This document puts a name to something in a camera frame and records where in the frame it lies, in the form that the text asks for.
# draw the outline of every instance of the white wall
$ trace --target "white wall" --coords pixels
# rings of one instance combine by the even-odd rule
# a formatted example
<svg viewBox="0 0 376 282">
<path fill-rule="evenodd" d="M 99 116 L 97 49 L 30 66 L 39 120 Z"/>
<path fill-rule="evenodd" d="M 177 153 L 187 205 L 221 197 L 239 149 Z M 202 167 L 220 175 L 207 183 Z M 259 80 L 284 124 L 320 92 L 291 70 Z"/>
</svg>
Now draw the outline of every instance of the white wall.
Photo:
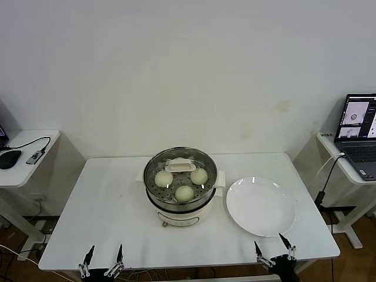
<svg viewBox="0 0 376 282">
<path fill-rule="evenodd" d="M 8 128 L 85 157 L 288 151 L 376 89 L 375 1 L 1 1 Z"/>
</svg>

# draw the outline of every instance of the black cable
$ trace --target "black cable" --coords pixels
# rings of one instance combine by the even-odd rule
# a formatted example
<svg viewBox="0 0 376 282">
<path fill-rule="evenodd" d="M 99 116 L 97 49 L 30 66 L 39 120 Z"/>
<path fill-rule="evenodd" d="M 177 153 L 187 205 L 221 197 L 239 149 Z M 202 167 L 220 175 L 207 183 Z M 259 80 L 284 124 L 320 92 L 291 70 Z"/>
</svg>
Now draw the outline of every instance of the black cable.
<svg viewBox="0 0 376 282">
<path fill-rule="evenodd" d="M 42 150 L 41 150 L 42 152 L 44 152 L 44 151 L 46 150 L 46 148 L 47 148 L 49 142 L 51 142 L 51 137 L 49 137 L 49 136 L 40 137 L 40 138 L 35 139 L 35 140 L 33 140 L 33 141 L 31 141 L 31 142 L 29 142 L 29 143 L 27 143 L 27 144 L 24 144 L 24 145 L 21 145 L 21 146 L 17 146 L 17 147 L 9 147 L 9 146 L 5 146 L 5 147 L 0 148 L 0 150 L 15 150 L 15 149 L 20 149 L 20 148 L 23 148 L 23 147 L 29 146 L 30 144 L 32 144 L 32 143 L 34 143 L 34 142 L 36 142 L 36 141 L 42 140 L 42 139 L 48 139 L 48 142 L 47 142 L 46 146 L 44 146 L 44 147 L 42 148 Z"/>
<path fill-rule="evenodd" d="M 324 188 L 323 188 L 322 192 L 324 192 L 324 191 L 325 191 L 325 188 L 327 187 L 327 184 L 328 184 L 328 182 L 329 182 L 329 178 L 330 178 L 331 172 L 333 171 L 335 164 L 336 164 L 337 161 L 338 161 L 340 158 L 342 158 L 342 157 L 345 157 L 345 155 L 339 156 L 338 158 L 335 159 L 333 165 L 331 166 L 331 169 L 330 169 L 330 172 L 329 172 L 329 175 L 328 175 L 327 181 L 325 182 L 325 185 L 324 185 Z"/>
<path fill-rule="evenodd" d="M 36 216 L 41 214 L 41 212 L 42 212 L 42 202 L 39 201 L 38 203 L 39 203 L 39 211 L 34 216 L 32 216 L 30 219 L 27 219 L 27 221 L 33 220 Z"/>
<path fill-rule="evenodd" d="M 329 219 L 330 219 L 330 232 L 331 232 L 331 236 L 333 237 L 333 221 L 331 219 L 330 211 L 329 211 Z M 331 258 L 330 261 L 331 261 L 331 282 L 334 282 L 333 258 Z"/>
<path fill-rule="evenodd" d="M 28 238 L 26 237 L 26 238 L 21 242 L 21 244 L 18 245 L 18 247 L 17 247 L 16 250 L 15 250 L 16 253 L 18 252 L 18 249 L 21 248 L 23 244 L 25 244 L 25 242 L 26 242 L 27 239 L 28 239 Z M 4 278 L 3 278 L 4 282 L 6 282 L 6 280 L 9 280 L 9 278 L 8 278 L 8 271 L 9 271 L 9 268 L 10 268 L 10 266 L 11 266 L 11 264 L 12 264 L 14 258 L 15 258 L 15 255 L 11 257 L 11 260 L 9 261 L 8 265 L 6 266 L 5 274 L 4 274 Z"/>
<path fill-rule="evenodd" d="M 46 242 L 46 238 L 47 238 L 47 234 L 45 234 L 45 238 L 43 239 L 42 244 L 44 244 L 44 243 Z M 21 244 L 18 245 L 17 249 L 15 250 L 16 253 L 20 253 L 20 252 L 18 251 L 18 249 L 21 248 L 21 247 L 23 246 L 23 244 L 25 244 L 25 242 L 26 242 L 27 239 L 28 239 L 28 238 L 26 237 L 26 238 L 21 242 Z M 15 257 L 16 257 L 16 255 L 13 254 L 11 260 L 9 261 L 8 265 L 6 266 L 5 274 L 4 274 L 4 276 L 2 277 L 3 280 L 4 280 L 4 282 L 6 282 L 6 280 L 13 282 L 11 279 L 8 278 L 8 271 L 9 271 L 9 268 L 10 268 L 10 266 L 11 266 L 11 264 L 12 264 L 12 262 L 13 262 L 13 259 L 14 259 Z"/>
<path fill-rule="evenodd" d="M 209 266 L 209 267 L 211 268 L 211 270 L 213 272 L 213 278 L 216 278 L 216 271 L 214 270 L 214 267 L 212 267 L 212 266 Z"/>
<path fill-rule="evenodd" d="M 6 282 L 7 280 L 8 280 L 9 282 L 14 282 L 12 279 L 7 278 L 7 277 L 5 277 L 5 276 L 3 276 L 3 275 L 0 275 L 0 278 L 2 278 L 4 282 Z"/>
<path fill-rule="evenodd" d="M 330 169 L 329 175 L 328 175 L 328 177 L 327 177 L 327 181 L 325 181 L 325 185 L 324 185 L 323 189 L 322 189 L 320 192 L 318 192 L 318 194 L 317 194 L 317 196 L 316 196 L 316 199 L 315 199 L 315 205 L 317 206 L 318 209 L 320 209 L 320 208 L 322 207 L 321 204 L 323 203 L 323 199 L 324 199 L 324 197 L 325 197 L 325 188 L 327 187 L 327 184 L 328 184 L 328 182 L 329 182 L 329 179 L 330 179 L 331 173 L 332 173 L 332 171 L 333 171 L 333 169 L 334 169 L 334 167 L 335 167 L 335 164 L 336 164 L 336 163 L 338 162 L 338 160 L 339 160 L 340 158 L 342 158 L 342 157 L 346 157 L 346 155 L 339 156 L 338 158 L 335 159 L 335 161 L 334 161 L 334 163 L 333 163 L 333 165 L 332 165 L 332 167 L 331 167 L 331 169 Z"/>
</svg>

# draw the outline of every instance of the cable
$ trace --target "cable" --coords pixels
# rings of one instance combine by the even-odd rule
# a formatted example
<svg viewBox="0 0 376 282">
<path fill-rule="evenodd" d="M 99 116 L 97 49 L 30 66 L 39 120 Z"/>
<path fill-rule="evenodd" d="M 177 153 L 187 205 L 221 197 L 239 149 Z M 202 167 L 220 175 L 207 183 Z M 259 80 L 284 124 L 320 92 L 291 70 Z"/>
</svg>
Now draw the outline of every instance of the cable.
<svg viewBox="0 0 376 282">
<path fill-rule="evenodd" d="M 329 211 L 329 219 L 330 219 L 330 232 L 331 236 L 333 237 L 333 221 L 331 219 L 331 214 Z M 333 265 L 333 258 L 330 259 L 331 261 L 331 282 L 334 282 L 334 265 Z"/>
<path fill-rule="evenodd" d="M 8 281 L 10 281 L 10 282 L 14 282 L 12 279 L 7 278 L 7 277 L 5 277 L 5 276 L 3 276 L 3 275 L 0 275 L 0 278 L 2 278 L 2 279 L 4 280 L 4 282 L 6 282 L 6 280 L 8 280 Z"/>
<path fill-rule="evenodd" d="M 339 157 L 339 156 L 344 156 L 345 155 L 345 153 L 339 153 L 339 154 L 336 154 L 336 155 L 334 155 L 334 156 L 331 156 L 324 164 L 323 164 L 323 166 L 321 166 L 320 167 L 320 169 L 317 171 L 317 173 L 316 173 L 316 178 L 317 178 L 317 176 L 318 176 L 318 174 L 320 173 L 320 171 L 322 171 L 322 169 L 327 165 L 327 163 L 331 160 L 331 159 L 333 159 L 333 158 L 335 158 L 335 157 Z"/>
<path fill-rule="evenodd" d="M 48 139 L 48 142 L 47 142 L 46 146 L 44 146 L 44 147 L 42 148 L 42 150 L 41 150 L 42 152 L 44 152 L 44 151 L 46 150 L 46 148 L 47 148 L 49 142 L 51 142 L 51 137 L 49 137 L 49 136 L 40 137 L 40 138 L 35 139 L 35 140 L 33 140 L 33 141 L 31 141 L 31 142 L 29 142 L 29 143 L 27 143 L 27 144 L 24 144 L 24 145 L 21 145 L 21 146 L 17 146 L 17 147 L 9 147 L 9 146 L 5 146 L 5 147 L 0 148 L 0 150 L 14 150 L 14 149 L 20 149 L 20 148 L 23 148 L 23 147 L 29 146 L 30 144 L 32 144 L 32 143 L 34 143 L 34 142 L 36 142 L 36 141 L 42 140 L 42 139 Z"/>
<path fill-rule="evenodd" d="M 20 243 L 20 245 L 18 245 L 18 247 L 16 248 L 16 251 L 18 251 L 18 249 L 21 248 L 21 246 L 22 246 L 23 244 L 25 244 L 25 242 L 26 242 L 27 239 L 28 239 L 28 238 L 26 237 L 26 238 Z M 11 264 L 12 264 L 14 258 L 15 258 L 15 256 L 12 256 L 12 257 L 11 257 L 11 260 L 9 261 L 8 265 L 6 266 L 5 274 L 4 274 L 4 276 L 5 276 L 6 279 L 8 279 L 8 270 L 10 269 Z"/>
<path fill-rule="evenodd" d="M 212 270 L 212 272 L 213 272 L 213 278 L 216 278 L 216 271 L 214 270 L 214 267 L 212 267 L 212 266 L 209 266 L 210 268 L 211 268 L 211 270 Z"/>
<path fill-rule="evenodd" d="M 40 215 L 42 213 L 42 202 L 38 201 L 39 203 L 39 211 L 36 215 L 32 216 L 30 219 L 27 219 L 27 221 L 33 220 L 36 216 Z"/>
<path fill-rule="evenodd" d="M 4 245 L 2 245 L 2 244 L 0 244 L 0 247 L 3 247 L 3 248 L 5 248 L 5 249 L 7 249 L 8 251 L 11 251 L 12 253 L 14 253 L 16 256 L 22 257 L 23 259 L 28 260 L 28 261 L 30 261 L 31 263 L 33 263 L 33 264 L 35 264 L 36 266 L 38 266 L 38 264 L 37 264 L 35 261 L 33 261 L 33 260 L 31 260 L 31 259 L 29 259 L 29 258 L 27 258 L 27 257 L 24 257 L 24 256 L 20 255 L 19 253 L 16 253 L 15 251 L 11 250 L 11 249 L 8 248 L 8 247 L 6 247 L 6 246 L 4 246 Z M 75 282 L 75 281 L 73 281 L 73 280 L 71 280 L 71 279 L 68 279 L 68 278 L 66 278 L 65 276 L 63 276 L 63 275 L 61 275 L 61 274 L 59 274 L 59 273 L 57 273 L 57 272 L 52 271 L 52 273 L 55 273 L 57 276 L 60 276 L 60 277 L 64 278 L 65 280 L 68 280 L 68 281 L 70 281 L 70 282 Z"/>
<path fill-rule="evenodd" d="M 328 184 L 328 182 L 329 182 L 330 175 L 331 175 L 331 173 L 332 173 L 332 171 L 333 171 L 333 169 L 334 169 L 335 164 L 336 164 L 337 161 L 338 161 L 340 158 L 342 158 L 342 157 L 345 157 L 345 155 L 341 155 L 341 156 L 339 156 L 338 158 L 335 159 L 335 161 L 334 161 L 334 163 L 333 163 L 333 165 L 332 165 L 332 167 L 331 167 L 331 169 L 330 169 L 330 172 L 329 172 L 329 175 L 328 175 L 327 181 L 325 182 L 325 185 L 324 185 L 324 188 L 323 188 L 323 192 L 325 191 L 325 188 L 327 187 L 327 184 Z"/>
<path fill-rule="evenodd" d="M 335 164 L 338 162 L 338 160 L 339 160 L 340 158 L 342 158 L 342 157 L 346 157 L 346 155 L 341 155 L 341 156 L 339 156 L 338 158 L 335 159 L 335 161 L 334 161 L 334 163 L 333 163 L 333 165 L 332 165 L 332 167 L 331 167 L 331 169 L 330 169 L 329 175 L 328 175 L 328 177 L 327 177 L 327 181 L 325 181 L 324 188 L 322 189 L 322 191 L 318 192 L 318 194 L 317 194 L 317 196 L 316 196 L 316 199 L 315 199 L 315 205 L 316 205 L 316 207 L 317 207 L 318 209 L 320 209 L 321 204 L 323 203 L 323 199 L 324 199 L 324 197 L 325 197 L 325 188 L 327 187 L 327 184 L 328 184 L 328 182 L 329 182 L 329 178 L 330 178 L 331 173 L 332 173 L 332 171 L 333 171 L 333 169 L 334 169 L 334 166 L 335 166 Z"/>
<path fill-rule="evenodd" d="M 151 271 L 155 274 L 155 276 L 157 277 L 157 281 L 159 281 L 159 277 L 158 277 L 158 272 L 155 271 L 154 269 L 151 269 Z"/>
<path fill-rule="evenodd" d="M 150 277 L 150 280 L 153 281 L 152 275 L 147 271 L 146 274 Z"/>
</svg>

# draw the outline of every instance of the wooden floor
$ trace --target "wooden floor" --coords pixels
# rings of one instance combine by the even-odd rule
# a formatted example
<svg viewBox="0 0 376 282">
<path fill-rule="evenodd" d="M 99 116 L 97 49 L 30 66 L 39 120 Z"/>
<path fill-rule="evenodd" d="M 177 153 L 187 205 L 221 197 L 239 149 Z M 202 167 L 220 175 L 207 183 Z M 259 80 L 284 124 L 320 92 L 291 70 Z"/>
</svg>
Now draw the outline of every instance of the wooden floor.
<svg viewBox="0 0 376 282">
<path fill-rule="evenodd" d="M 55 222 L 48 222 L 45 230 L 47 233 L 55 225 Z M 341 255 L 333 260 L 334 263 L 334 281 L 335 282 L 376 282 L 376 220 L 362 217 L 354 225 L 354 230 L 363 243 L 363 249 L 355 250 L 344 234 L 335 234 L 334 238 L 341 249 Z M 15 250 L 26 236 L 14 226 L 8 229 L 0 230 L 0 243 Z M 7 265 L 12 255 L 9 251 L 1 249 L 3 255 L 0 262 L 0 276 L 5 275 Z M 184 268 L 168 269 L 167 276 L 169 280 L 195 279 L 195 278 L 219 278 L 235 276 L 252 276 L 267 274 L 267 271 L 261 266 L 228 266 L 228 267 L 202 267 L 202 268 Z M 154 281 L 158 275 L 159 280 L 164 280 L 166 273 L 164 270 L 150 272 Z M 128 278 L 128 274 L 122 274 L 120 277 Z M 321 260 L 315 262 L 312 266 L 299 274 L 304 282 L 331 282 L 331 261 Z M 29 262 L 20 262 L 13 259 L 7 277 L 8 282 L 63 282 L 66 281 L 53 273 L 40 271 L 37 266 Z M 150 281 L 147 273 L 139 274 L 139 281 Z"/>
</svg>

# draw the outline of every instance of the small white desk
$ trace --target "small white desk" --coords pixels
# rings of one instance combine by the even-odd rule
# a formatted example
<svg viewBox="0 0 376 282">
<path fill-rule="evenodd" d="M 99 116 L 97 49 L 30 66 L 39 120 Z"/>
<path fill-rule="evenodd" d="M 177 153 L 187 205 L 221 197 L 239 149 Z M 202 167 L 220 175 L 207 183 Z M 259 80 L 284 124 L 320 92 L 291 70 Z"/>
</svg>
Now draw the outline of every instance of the small white desk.
<svg viewBox="0 0 376 282">
<path fill-rule="evenodd" d="M 0 169 L 0 188 L 17 188 L 25 185 L 32 176 L 33 172 L 42 163 L 44 157 L 48 154 L 53 144 L 58 139 L 60 133 L 58 130 L 17 130 L 7 131 L 10 141 L 7 144 L 10 147 L 18 147 L 24 145 L 30 141 L 33 141 L 39 137 L 49 136 L 51 141 L 45 150 L 45 154 L 38 160 L 36 164 L 26 164 L 26 161 L 37 151 L 41 150 L 48 142 L 48 139 L 39 140 L 26 147 L 20 148 L 22 151 L 20 158 L 16 165 L 10 169 Z M 44 234 L 41 230 L 45 224 L 44 220 L 38 221 L 35 226 L 31 225 L 20 214 L 18 214 L 3 198 L 0 197 L 0 215 L 9 220 L 18 229 L 23 231 L 29 236 L 26 243 L 23 245 L 22 251 L 32 249 L 35 243 L 42 243 L 44 240 Z"/>
<path fill-rule="evenodd" d="M 330 156 L 335 156 L 341 153 L 334 144 L 334 134 L 328 136 L 328 133 L 318 132 L 316 137 Z M 337 164 L 350 182 L 354 183 L 355 185 L 363 186 L 362 190 L 364 192 L 361 200 L 357 203 L 356 208 L 347 216 L 344 216 L 341 211 L 334 212 L 335 216 L 339 220 L 339 223 L 333 225 L 333 233 L 345 233 L 352 246 L 355 249 L 361 249 L 363 248 L 363 245 L 351 225 L 353 225 L 360 217 L 376 206 L 376 197 L 374 194 L 372 194 L 372 190 L 376 189 L 376 181 L 364 181 L 347 159 L 341 158 L 338 160 Z"/>
<path fill-rule="evenodd" d="M 217 168 L 225 171 L 227 188 L 237 179 L 255 175 L 273 179 L 289 191 L 295 199 L 297 218 L 285 236 L 297 246 L 298 260 L 311 263 L 340 254 L 285 153 L 212 158 Z M 78 263 L 92 245 L 95 251 L 91 268 L 111 267 L 120 244 L 126 268 L 256 263 L 255 240 L 268 257 L 286 253 L 279 238 L 261 238 L 241 229 L 226 212 L 224 197 L 215 198 L 213 210 L 202 223 L 182 229 L 163 228 L 145 187 L 135 181 L 149 159 L 124 157 L 86 162 L 39 262 L 41 270 L 77 271 Z"/>
</svg>

